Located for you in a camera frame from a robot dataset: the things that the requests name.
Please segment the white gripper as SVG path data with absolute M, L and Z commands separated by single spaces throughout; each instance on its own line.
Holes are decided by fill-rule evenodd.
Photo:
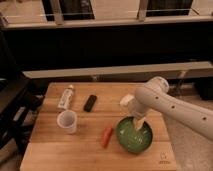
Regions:
M 127 95 L 127 108 L 129 112 L 135 117 L 133 119 L 134 128 L 136 131 L 143 127 L 148 108 L 141 104 L 133 95 Z

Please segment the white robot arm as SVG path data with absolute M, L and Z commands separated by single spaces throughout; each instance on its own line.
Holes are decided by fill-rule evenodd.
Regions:
M 213 141 L 213 111 L 172 97 L 168 91 L 165 78 L 153 77 L 135 89 L 127 108 L 137 119 L 154 109 Z

